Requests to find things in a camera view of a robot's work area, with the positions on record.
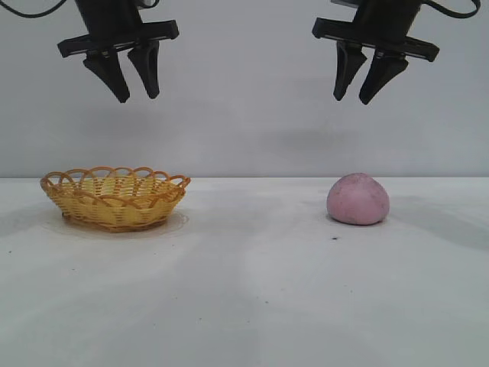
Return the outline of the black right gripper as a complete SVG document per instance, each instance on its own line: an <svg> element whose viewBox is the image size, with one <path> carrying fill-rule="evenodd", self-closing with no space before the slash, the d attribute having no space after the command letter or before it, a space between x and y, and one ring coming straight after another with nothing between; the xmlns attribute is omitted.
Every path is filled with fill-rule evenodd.
<svg viewBox="0 0 489 367"><path fill-rule="evenodd" d="M352 21L317 18L313 36L336 41L337 71L333 96L340 101L366 61L362 47L376 49L359 92L367 105L409 65L406 56L433 62L439 48L408 36L421 7L420 1L361 1Z"/></svg>

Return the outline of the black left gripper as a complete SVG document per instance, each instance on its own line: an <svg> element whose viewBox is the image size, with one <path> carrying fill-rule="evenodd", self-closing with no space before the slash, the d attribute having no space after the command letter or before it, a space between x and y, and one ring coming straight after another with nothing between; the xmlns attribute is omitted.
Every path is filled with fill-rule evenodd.
<svg viewBox="0 0 489 367"><path fill-rule="evenodd" d="M111 90L120 103L127 102L130 92L116 51L133 47L128 58L137 70L148 97L156 99L160 94L159 41L174 40L180 35L174 20L144 23L139 5L139 1L77 1L76 7L88 34L58 44L62 57L85 53L84 66Z"/></svg>

